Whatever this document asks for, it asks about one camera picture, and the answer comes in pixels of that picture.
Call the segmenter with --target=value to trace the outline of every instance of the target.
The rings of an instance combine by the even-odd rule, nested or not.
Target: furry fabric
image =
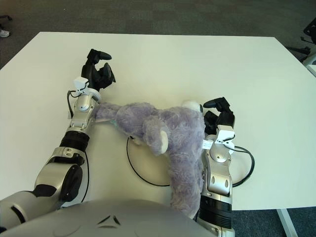
[[[164,153],[170,158],[171,206],[193,218],[199,208],[201,153],[204,139],[204,120],[201,112],[190,106],[158,110],[148,103],[118,106],[100,105],[96,122],[115,120],[127,136],[146,143],[155,155]]]

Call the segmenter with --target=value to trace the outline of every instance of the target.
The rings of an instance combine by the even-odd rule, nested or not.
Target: plush mouse
[[[179,107],[158,110],[148,103],[103,103],[95,121],[107,120],[115,120],[122,132],[136,143],[147,144],[155,155],[169,156],[170,204],[193,218],[203,185],[201,153],[205,125],[200,105],[185,102]]]

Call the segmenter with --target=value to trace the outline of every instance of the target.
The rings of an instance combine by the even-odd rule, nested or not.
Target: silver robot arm
[[[210,149],[202,154],[204,185],[201,193],[197,222],[219,237],[234,237],[232,228],[232,178],[229,172],[235,116],[226,99],[218,98],[204,104],[205,108],[216,107],[219,117],[207,112],[204,119]]]
[[[115,82],[107,63],[96,71],[95,64],[100,59],[109,60],[111,56],[92,49],[82,68],[83,77],[75,79],[76,91],[72,92],[76,92],[78,98],[74,111],[69,105],[72,120],[60,146],[39,172],[35,189],[17,192],[0,200],[0,233],[54,211],[78,195],[82,180],[81,165],[86,160],[89,132],[101,99],[99,90]]]

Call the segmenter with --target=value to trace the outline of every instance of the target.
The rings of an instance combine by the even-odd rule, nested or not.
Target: stuffed animal ear
[[[187,100],[184,101],[181,105],[181,107],[185,107],[197,112],[201,112],[201,105],[198,102],[192,101],[192,100]]]
[[[167,128],[158,119],[151,116],[143,124],[144,142],[151,148],[153,153],[158,156],[165,153],[168,149]]]
[[[161,136],[161,154],[163,154],[168,149],[168,145],[169,145],[168,134],[165,131],[161,130],[160,136]]]

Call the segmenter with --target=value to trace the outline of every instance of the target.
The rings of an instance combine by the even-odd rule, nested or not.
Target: white table
[[[46,32],[0,70],[0,199],[33,190],[68,126],[66,93],[91,48],[113,57],[117,83],[101,91],[103,101],[168,108],[226,97],[236,116],[235,144],[256,159],[251,178],[233,189],[234,210],[316,205],[316,80],[275,38]],[[87,152],[87,200],[169,203],[169,188],[133,173],[126,137],[110,124],[95,125]],[[233,180],[245,175],[249,160],[233,156]]]

